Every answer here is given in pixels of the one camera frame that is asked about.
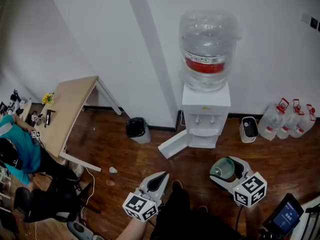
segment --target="white cabinet door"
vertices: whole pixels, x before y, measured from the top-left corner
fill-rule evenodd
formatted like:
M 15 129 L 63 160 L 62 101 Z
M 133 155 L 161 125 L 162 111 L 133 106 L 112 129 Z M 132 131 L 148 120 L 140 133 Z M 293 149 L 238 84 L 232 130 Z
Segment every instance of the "white cabinet door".
M 183 130 L 158 146 L 158 149 L 165 156 L 165 158 L 168 159 L 184 148 L 188 147 L 188 142 L 189 134 L 187 133 L 187 130 Z

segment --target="wooden floor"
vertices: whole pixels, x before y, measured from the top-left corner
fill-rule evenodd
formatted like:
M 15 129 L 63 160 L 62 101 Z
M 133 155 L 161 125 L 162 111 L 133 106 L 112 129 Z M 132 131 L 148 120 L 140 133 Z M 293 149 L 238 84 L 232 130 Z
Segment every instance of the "wooden floor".
M 234 156 L 246 160 L 254 172 L 267 181 L 267 196 L 260 202 L 264 218 L 275 209 L 286 193 L 292 193 L 300 203 L 320 195 L 320 123 L 299 139 L 259 137 L 255 142 L 240 141 L 240 119 L 229 118 L 215 149 L 186 148 L 172 159 L 165 159 L 158 146 L 175 135 L 173 132 L 152 130 L 152 141 L 140 145 L 126 136 L 124 114 L 113 111 L 87 110 L 81 112 L 67 142 L 70 155 L 102 168 L 91 171 L 95 176 L 95 190 L 89 204 L 99 208 L 101 214 L 84 210 L 87 226 L 106 240 L 115 240 L 130 218 L 122 204 L 129 192 L 134 192 L 141 181 L 156 172 L 170 173 L 170 182 L 179 179 L 190 194 L 191 208 L 208 206 L 209 212 L 235 227 L 239 208 L 228 199 L 228 194 L 217 188 L 209 179 L 212 165 L 220 158 Z M 115 167 L 117 174 L 109 173 Z M 85 180 L 90 175 L 85 172 Z M 167 190 L 164 200 L 170 194 Z M 35 239 L 35 225 L 29 225 L 29 236 Z M 149 239 L 153 227 L 148 224 L 144 239 Z M 245 233 L 244 213 L 239 231 Z M 53 220 L 37 223 L 38 240 L 75 239 L 65 224 Z

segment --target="white cable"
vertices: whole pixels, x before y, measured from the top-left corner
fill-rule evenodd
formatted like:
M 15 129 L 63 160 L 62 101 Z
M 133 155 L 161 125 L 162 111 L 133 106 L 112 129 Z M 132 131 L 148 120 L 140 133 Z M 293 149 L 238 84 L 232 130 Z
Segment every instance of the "white cable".
M 94 195 L 94 192 L 95 192 L 95 176 L 93 176 L 93 175 L 90 173 L 90 171 L 88 170 L 87 167 L 84 167 L 84 168 L 86 168 L 86 171 L 93 177 L 93 190 L 92 190 L 92 194 L 88 197 L 88 199 L 87 199 L 87 201 L 86 201 L 86 204 L 85 204 L 85 205 L 87 206 L 90 197 L 92 197 L 92 196 Z M 84 218 L 83 218 L 84 208 L 85 208 L 85 207 L 82 207 L 82 209 L 81 209 L 81 219 L 84 219 Z
M 183 115 L 184 111 L 181 110 L 181 115 L 180 115 L 180 125 L 181 126 L 186 126 L 185 124 L 182 124 L 182 115 Z

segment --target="black pants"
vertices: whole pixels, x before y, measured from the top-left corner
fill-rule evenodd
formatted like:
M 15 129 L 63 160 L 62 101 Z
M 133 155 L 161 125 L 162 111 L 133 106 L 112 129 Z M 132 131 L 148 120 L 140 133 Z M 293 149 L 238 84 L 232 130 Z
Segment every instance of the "black pants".
M 55 179 L 59 177 L 68 180 L 78 179 L 72 170 L 56 162 L 43 147 L 41 147 L 40 166 L 34 173 L 45 173 Z
M 156 218 L 151 240 L 238 240 L 241 235 L 216 216 L 190 211 L 189 194 L 184 189 L 173 191 Z

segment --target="desk leg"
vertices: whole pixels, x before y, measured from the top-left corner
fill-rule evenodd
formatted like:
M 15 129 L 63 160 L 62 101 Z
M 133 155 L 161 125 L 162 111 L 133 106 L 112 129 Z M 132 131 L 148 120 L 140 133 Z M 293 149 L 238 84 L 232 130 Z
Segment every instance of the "desk leg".
M 111 105 L 113 110 L 120 116 L 122 114 L 121 110 L 118 108 L 117 104 L 113 101 L 110 95 L 107 93 L 106 89 L 104 88 L 103 84 L 100 82 L 101 80 L 98 79 L 96 82 L 97 90 L 102 94 L 105 100 Z
M 63 151 L 60 152 L 60 157 L 62 157 L 64 159 L 67 159 L 67 160 L 69 160 L 71 162 L 74 162 L 74 163 L 76 163 L 78 165 L 82 165 L 83 167 L 87 167 L 87 168 L 95 170 L 97 172 L 101 172 L 101 168 L 99 168 L 97 166 L 94 166 L 94 165 L 92 165 L 90 163 L 84 162 L 84 161 L 82 161 L 82 160 L 80 160 L 78 158 L 75 158 L 75 157 L 67 154 L 66 152 L 63 152 Z

